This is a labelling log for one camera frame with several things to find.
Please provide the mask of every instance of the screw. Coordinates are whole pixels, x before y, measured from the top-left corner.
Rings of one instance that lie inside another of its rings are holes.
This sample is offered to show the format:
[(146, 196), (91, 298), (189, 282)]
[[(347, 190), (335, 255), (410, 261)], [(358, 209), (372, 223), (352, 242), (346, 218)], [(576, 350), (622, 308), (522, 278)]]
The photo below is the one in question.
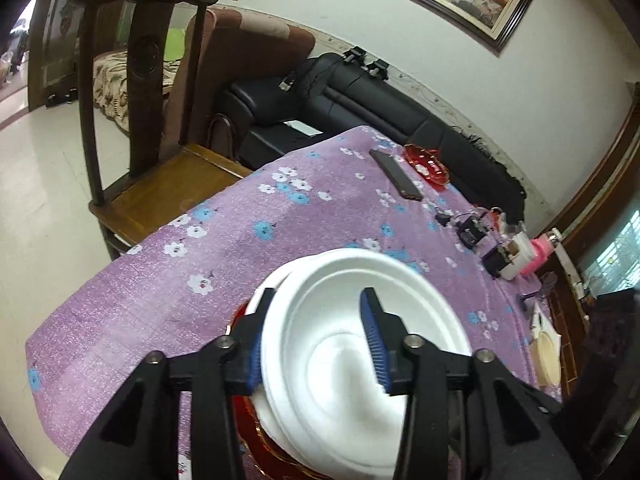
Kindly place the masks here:
[(495, 354), (486, 348), (483, 348), (476, 354), (476, 357), (483, 363), (490, 363), (495, 359)]
[(218, 348), (227, 349), (231, 348), (235, 344), (235, 340), (229, 335), (223, 335), (216, 339), (216, 346)]
[(160, 361), (162, 361), (162, 359), (164, 359), (164, 354), (159, 350), (153, 350), (152, 352), (149, 352), (145, 357), (145, 361), (150, 365), (157, 365)]
[(421, 335), (409, 334), (404, 338), (404, 344), (409, 348), (420, 348), (424, 345), (424, 338)]

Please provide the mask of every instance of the black leather sofa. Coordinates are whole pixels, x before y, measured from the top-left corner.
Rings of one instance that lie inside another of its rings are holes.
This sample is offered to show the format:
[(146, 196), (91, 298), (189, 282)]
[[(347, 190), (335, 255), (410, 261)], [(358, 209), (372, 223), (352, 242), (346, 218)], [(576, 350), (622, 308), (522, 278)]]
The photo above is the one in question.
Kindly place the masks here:
[[(526, 194), (505, 167), (407, 95), (338, 54), (307, 59), (289, 91), (282, 79), (239, 81), (216, 97), (219, 124), (232, 132), (238, 160), (256, 170), (288, 152), (368, 124), (399, 144), (440, 149), (451, 183), (473, 204), (498, 206), (515, 224)], [(284, 121), (299, 120), (323, 133), (309, 137)]]

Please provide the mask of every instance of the wooden chair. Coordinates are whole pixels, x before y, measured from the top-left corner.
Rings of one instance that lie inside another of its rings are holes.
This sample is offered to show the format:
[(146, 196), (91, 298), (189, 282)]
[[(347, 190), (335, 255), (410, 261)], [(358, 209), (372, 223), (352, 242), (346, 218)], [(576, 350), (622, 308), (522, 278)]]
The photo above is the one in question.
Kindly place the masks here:
[[(159, 161), (162, 140), (162, 58), (174, 5), (198, 7), (194, 38), (202, 38), (207, 6), (217, 0), (129, 0), (136, 4), (129, 33), (129, 173), (102, 188), (95, 141), (93, 63), (98, 8), (117, 0), (73, 0), (84, 5), (80, 30), (78, 89), (84, 160), (92, 200), (89, 209), (100, 222), (112, 259), (160, 226), (231, 186), (250, 170), (202, 146), (186, 144), (191, 114), (185, 113), (173, 156)], [(191, 110), (201, 39), (192, 41), (184, 109)]]

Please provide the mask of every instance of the purple object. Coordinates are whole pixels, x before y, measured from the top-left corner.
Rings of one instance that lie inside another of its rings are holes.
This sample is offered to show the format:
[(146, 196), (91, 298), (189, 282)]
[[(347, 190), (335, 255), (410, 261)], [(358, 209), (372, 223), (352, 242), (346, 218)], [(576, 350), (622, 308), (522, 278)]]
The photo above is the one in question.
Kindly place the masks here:
[[(396, 155), (425, 195), (403, 199), (369, 156)], [(451, 185), (438, 193), (399, 155), (401, 146), (368, 126), (289, 153), (160, 228), (89, 280), (26, 343), (33, 397), (52, 441), (70, 454), (124, 379), (151, 350), (198, 350), (225, 332), (239, 305), (274, 269), (343, 247), (381, 251), (422, 274), (443, 294), (474, 349), (494, 350), (536, 384), (529, 323), (517, 294), (535, 276), (494, 280), (451, 225), (468, 211)], [(184, 399), (180, 453), (188, 453)], [(247, 471), (257, 469), (246, 456)]]

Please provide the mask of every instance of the beige oval object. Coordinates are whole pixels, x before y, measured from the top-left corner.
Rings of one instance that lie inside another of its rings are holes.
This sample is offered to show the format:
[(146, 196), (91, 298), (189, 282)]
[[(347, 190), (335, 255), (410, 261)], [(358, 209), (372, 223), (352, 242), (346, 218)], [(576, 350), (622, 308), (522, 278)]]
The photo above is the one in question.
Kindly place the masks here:
[(546, 332), (541, 332), (531, 344), (531, 357), (540, 386), (560, 384), (560, 359), (553, 341)]

